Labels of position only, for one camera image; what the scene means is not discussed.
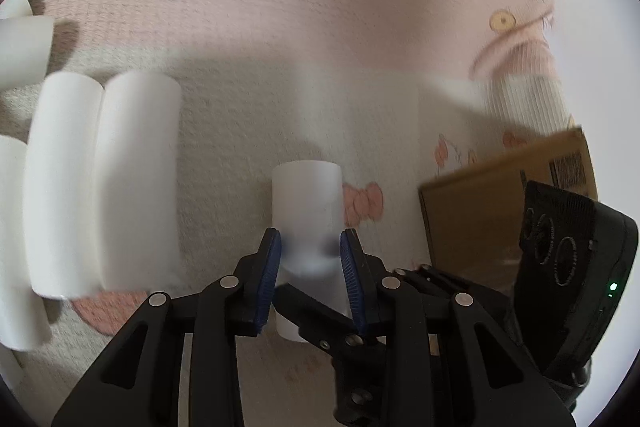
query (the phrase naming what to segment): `paper roll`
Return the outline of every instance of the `paper roll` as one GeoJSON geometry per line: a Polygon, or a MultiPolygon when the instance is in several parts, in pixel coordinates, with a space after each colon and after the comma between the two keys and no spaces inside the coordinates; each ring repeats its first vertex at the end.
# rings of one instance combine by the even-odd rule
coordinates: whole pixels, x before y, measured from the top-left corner
{"type": "Polygon", "coordinates": [[[92,170],[102,86],[60,71],[42,86],[24,167],[24,238],[31,285],[50,298],[99,290],[92,170]]]}
{"type": "Polygon", "coordinates": [[[15,360],[11,349],[0,344],[0,377],[2,377],[6,386],[11,391],[14,391],[23,376],[24,372],[18,361],[15,360]]]}
{"type": "Polygon", "coordinates": [[[53,17],[0,20],[0,89],[42,82],[52,38],[53,17]]]}
{"type": "MultiPolygon", "coordinates": [[[[344,229],[342,171],[321,161],[285,163],[273,169],[272,220],[283,250],[278,284],[290,283],[344,315],[349,314],[340,263],[344,229]]],[[[286,339],[302,341],[295,325],[276,315],[286,339]]]]}
{"type": "Polygon", "coordinates": [[[176,152],[180,86],[130,71],[105,87],[95,150],[97,250],[108,291],[177,278],[176,152]]]}
{"type": "Polygon", "coordinates": [[[27,145],[0,136],[0,343],[28,351],[49,340],[42,299],[31,289],[22,231],[22,176],[27,145]]]}
{"type": "Polygon", "coordinates": [[[13,17],[31,17],[31,5],[28,0],[3,0],[0,4],[0,19],[13,17]]]}

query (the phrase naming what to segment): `pink bow print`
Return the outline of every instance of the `pink bow print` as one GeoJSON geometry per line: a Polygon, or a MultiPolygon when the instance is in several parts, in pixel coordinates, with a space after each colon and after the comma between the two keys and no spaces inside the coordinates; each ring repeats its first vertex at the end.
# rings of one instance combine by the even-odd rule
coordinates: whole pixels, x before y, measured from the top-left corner
{"type": "Polygon", "coordinates": [[[377,183],[370,183],[358,189],[348,183],[342,184],[344,198],[344,223],[347,227],[357,227],[361,221],[382,219],[384,198],[377,183]]]}

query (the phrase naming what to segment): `white roll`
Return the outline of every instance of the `white roll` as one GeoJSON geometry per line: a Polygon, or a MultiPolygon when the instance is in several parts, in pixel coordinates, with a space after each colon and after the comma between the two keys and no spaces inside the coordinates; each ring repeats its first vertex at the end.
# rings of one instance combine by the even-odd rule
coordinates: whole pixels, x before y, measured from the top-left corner
{"type": "Polygon", "coordinates": [[[50,298],[99,290],[92,170],[102,86],[60,71],[42,86],[24,168],[24,238],[31,285],[50,298]]]}
{"type": "Polygon", "coordinates": [[[42,299],[31,289],[22,231],[27,145],[0,136],[0,343],[28,351],[50,339],[42,299]]]}
{"type": "Polygon", "coordinates": [[[11,391],[14,391],[23,376],[24,371],[18,364],[18,361],[15,360],[11,349],[0,344],[0,377],[2,377],[6,386],[11,391]]]}
{"type": "Polygon", "coordinates": [[[0,4],[0,19],[13,17],[31,17],[31,5],[28,0],[3,0],[0,4]]]}
{"type": "Polygon", "coordinates": [[[42,82],[52,38],[53,17],[0,20],[0,89],[42,82]]]}
{"type": "MultiPolygon", "coordinates": [[[[283,250],[278,284],[290,283],[344,315],[349,301],[340,263],[344,229],[342,171],[334,163],[297,161],[273,169],[272,221],[283,250]]],[[[302,341],[297,328],[276,315],[286,339],[302,341]]]]}
{"type": "Polygon", "coordinates": [[[108,291],[154,290],[179,268],[180,86],[130,71],[105,87],[95,151],[97,250],[108,291]]]}

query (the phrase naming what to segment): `white surface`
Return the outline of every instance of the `white surface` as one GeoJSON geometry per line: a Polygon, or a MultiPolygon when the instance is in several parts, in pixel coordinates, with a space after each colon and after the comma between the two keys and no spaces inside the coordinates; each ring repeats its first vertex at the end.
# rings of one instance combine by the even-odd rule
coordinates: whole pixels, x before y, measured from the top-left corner
{"type": "Polygon", "coordinates": [[[42,82],[52,38],[53,17],[0,20],[0,89],[42,82]]]}
{"type": "Polygon", "coordinates": [[[83,74],[50,74],[42,86],[24,168],[24,236],[31,284],[51,298],[98,288],[92,166],[102,86],[83,74]]]}
{"type": "MultiPolygon", "coordinates": [[[[600,200],[640,219],[640,2],[556,0],[550,45],[566,102],[586,134],[600,200]]],[[[591,383],[574,418],[587,426],[606,406],[640,346],[638,262],[593,354],[591,383]]]]}
{"type": "Polygon", "coordinates": [[[30,17],[33,15],[28,0],[3,0],[0,3],[0,19],[30,17]]]}
{"type": "Polygon", "coordinates": [[[107,290],[153,290],[175,282],[179,114],[180,86],[164,74],[130,71],[106,84],[94,201],[98,265],[107,290]]]}
{"type": "Polygon", "coordinates": [[[22,368],[15,360],[14,354],[10,349],[0,344],[0,377],[6,386],[11,390],[16,389],[23,375],[22,368]]]}
{"type": "MultiPolygon", "coordinates": [[[[273,169],[272,220],[282,236],[278,284],[290,283],[342,314],[349,313],[340,234],[342,171],[334,163],[297,161],[273,169]]],[[[295,325],[276,316],[278,333],[301,341],[295,325]]]]}
{"type": "Polygon", "coordinates": [[[42,298],[31,289],[22,232],[27,145],[0,136],[0,343],[28,351],[51,336],[42,298]]]}

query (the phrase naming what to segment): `white tube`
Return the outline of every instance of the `white tube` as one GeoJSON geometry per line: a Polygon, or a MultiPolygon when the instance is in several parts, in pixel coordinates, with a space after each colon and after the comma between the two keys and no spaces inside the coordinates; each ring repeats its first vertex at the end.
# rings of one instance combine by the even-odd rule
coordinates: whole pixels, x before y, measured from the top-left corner
{"type": "Polygon", "coordinates": [[[24,238],[34,291],[77,298],[99,290],[92,168],[102,86],[60,71],[42,86],[24,167],[24,238]]]}
{"type": "Polygon", "coordinates": [[[18,364],[18,361],[15,360],[11,349],[0,344],[0,377],[2,377],[6,386],[11,391],[14,391],[23,376],[24,371],[18,364]]]}
{"type": "Polygon", "coordinates": [[[31,5],[28,0],[3,0],[0,4],[0,19],[13,17],[31,17],[31,5]]]}
{"type": "Polygon", "coordinates": [[[0,20],[0,89],[42,82],[52,38],[53,17],[0,20]]]}
{"type": "Polygon", "coordinates": [[[22,231],[27,145],[0,136],[0,343],[28,351],[50,339],[42,299],[31,289],[22,231]]]}
{"type": "Polygon", "coordinates": [[[108,291],[176,279],[176,151],[180,86],[130,71],[105,87],[95,150],[98,263],[108,291]]]}
{"type": "MultiPolygon", "coordinates": [[[[340,263],[344,229],[342,171],[321,161],[285,163],[273,169],[272,221],[283,242],[278,284],[290,283],[344,315],[349,301],[340,263]]],[[[302,341],[297,327],[276,314],[276,329],[302,341]]]]}

